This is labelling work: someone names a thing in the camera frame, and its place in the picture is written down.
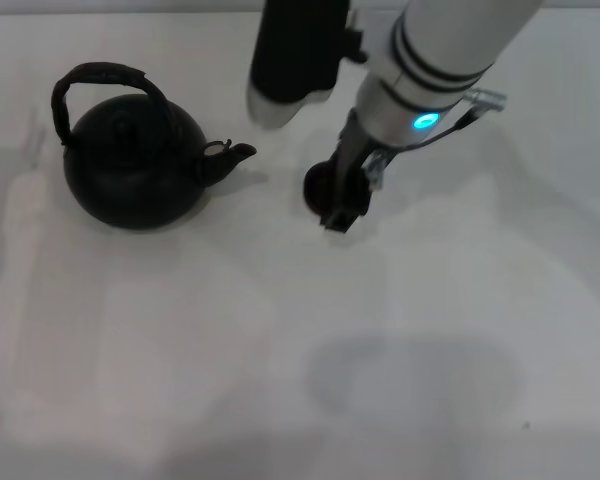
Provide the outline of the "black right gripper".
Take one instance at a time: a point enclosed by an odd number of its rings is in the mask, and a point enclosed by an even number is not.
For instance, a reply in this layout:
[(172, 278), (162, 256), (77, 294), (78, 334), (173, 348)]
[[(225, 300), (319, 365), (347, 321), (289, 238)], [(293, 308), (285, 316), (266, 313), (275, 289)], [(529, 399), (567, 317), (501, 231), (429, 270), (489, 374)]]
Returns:
[(357, 111), (348, 113), (334, 152), (334, 206), (320, 217), (325, 230), (345, 234), (357, 217), (367, 214), (372, 192), (363, 164), (374, 152), (376, 142), (362, 128)]

